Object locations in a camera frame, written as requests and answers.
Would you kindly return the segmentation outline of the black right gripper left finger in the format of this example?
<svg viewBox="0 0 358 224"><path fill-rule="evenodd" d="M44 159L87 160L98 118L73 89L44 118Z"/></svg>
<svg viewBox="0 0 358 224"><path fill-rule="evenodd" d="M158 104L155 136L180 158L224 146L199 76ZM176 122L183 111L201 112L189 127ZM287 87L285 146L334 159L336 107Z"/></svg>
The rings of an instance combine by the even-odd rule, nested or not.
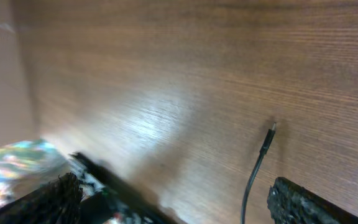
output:
<svg viewBox="0 0 358 224"><path fill-rule="evenodd" d="M73 173L0 208L0 224L76 224L83 189Z"/></svg>

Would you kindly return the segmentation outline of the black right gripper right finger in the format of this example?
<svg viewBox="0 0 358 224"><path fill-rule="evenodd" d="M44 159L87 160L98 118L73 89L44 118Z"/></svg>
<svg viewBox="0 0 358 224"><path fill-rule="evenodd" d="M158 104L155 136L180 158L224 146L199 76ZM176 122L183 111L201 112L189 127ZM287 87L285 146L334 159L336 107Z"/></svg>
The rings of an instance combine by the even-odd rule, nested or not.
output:
<svg viewBox="0 0 358 224"><path fill-rule="evenodd" d="M358 217L302 186L278 177L267 206L275 224L358 224Z"/></svg>

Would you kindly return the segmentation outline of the black smartphone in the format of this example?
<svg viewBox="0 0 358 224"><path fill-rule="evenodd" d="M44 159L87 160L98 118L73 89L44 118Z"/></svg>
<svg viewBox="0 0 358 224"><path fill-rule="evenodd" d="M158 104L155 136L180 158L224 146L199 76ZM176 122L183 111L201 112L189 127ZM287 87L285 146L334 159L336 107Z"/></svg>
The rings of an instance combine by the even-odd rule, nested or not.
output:
<svg viewBox="0 0 358 224"><path fill-rule="evenodd" d="M67 173L75 174L83 189L76 224L174 223L103 166L80 152L66 158L43 140L0 147L0 208Z"/></svg>

